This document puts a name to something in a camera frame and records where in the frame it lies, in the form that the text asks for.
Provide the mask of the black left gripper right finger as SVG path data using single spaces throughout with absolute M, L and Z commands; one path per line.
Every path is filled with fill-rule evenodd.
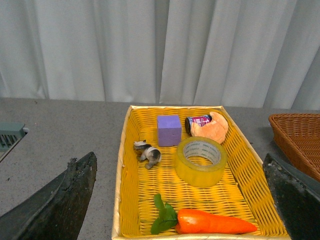
M 262 165 L 275 208 L 292 240 L 320 238 L 320 182 L 267 154 Z

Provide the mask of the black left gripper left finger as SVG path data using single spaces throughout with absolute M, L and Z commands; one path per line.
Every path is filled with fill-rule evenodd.
M 0 217 L 2 240 L 76 240 L 97 174 L 97 157 L 72 158 L 67 169 Z

